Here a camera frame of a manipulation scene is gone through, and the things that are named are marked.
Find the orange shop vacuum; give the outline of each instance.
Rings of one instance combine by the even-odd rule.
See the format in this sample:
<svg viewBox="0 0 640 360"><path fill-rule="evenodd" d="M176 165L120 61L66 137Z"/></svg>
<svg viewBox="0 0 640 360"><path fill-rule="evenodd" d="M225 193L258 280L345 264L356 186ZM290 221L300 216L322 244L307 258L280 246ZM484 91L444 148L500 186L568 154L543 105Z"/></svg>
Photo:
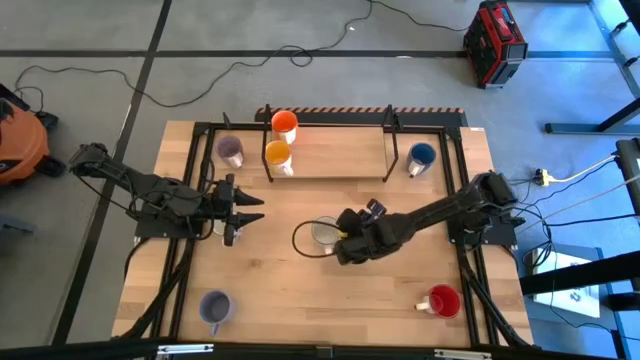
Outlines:
<svg viewBox="0 0 640 360"><path fill-rule="evenodd" d="M29 105L0 84L0 185L20 185L34 173L60 176L65 164L50 155L47 131L54 115Z"/></svg>

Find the white mug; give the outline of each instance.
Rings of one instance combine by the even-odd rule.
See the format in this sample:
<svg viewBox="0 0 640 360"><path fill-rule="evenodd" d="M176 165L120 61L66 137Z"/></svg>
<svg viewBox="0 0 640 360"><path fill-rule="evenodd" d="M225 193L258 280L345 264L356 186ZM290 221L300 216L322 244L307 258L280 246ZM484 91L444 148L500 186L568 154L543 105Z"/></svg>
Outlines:
<svg viewBox="0 0 640 360"><path fill-rule="evenodd" d="M285 141L276 140L268 143L265 157L271 171L280 175L293 176L291 147Z"/></svg>

